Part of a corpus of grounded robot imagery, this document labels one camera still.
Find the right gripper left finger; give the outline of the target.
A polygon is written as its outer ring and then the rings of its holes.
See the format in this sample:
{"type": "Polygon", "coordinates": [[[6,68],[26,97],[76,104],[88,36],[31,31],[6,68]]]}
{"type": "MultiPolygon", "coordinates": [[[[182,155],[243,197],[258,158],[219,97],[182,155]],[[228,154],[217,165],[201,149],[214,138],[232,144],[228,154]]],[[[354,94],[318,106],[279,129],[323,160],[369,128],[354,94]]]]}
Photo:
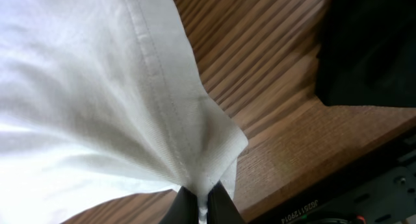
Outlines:
{"type": "Polygon", "coordinates": [[[178,191],[171,207],[159,224],[198,224],[198,198],[185,187],[178,191]]]}

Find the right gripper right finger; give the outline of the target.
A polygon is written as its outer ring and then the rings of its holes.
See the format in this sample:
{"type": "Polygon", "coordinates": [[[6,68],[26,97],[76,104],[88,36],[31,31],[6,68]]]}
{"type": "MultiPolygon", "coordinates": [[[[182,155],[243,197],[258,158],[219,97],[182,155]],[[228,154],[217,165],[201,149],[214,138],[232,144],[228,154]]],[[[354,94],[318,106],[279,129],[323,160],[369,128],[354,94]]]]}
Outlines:
{"type": "Polygon", "coordinates": [[[221,182],[209,192],[207,224],[245,224],[221,182]]]}

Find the white t-shirt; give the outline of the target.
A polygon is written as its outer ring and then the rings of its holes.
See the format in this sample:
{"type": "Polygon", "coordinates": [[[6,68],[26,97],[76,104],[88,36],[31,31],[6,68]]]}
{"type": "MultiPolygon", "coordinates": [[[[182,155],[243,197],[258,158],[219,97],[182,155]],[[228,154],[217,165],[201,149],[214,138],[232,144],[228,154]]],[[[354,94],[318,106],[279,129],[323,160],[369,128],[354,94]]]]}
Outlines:
{"type": "Polygon", "coordinates": [[[241,129],[173,0],[1,0],[1,222],[61,223],[185,187],[233,195],[241,129]]]}

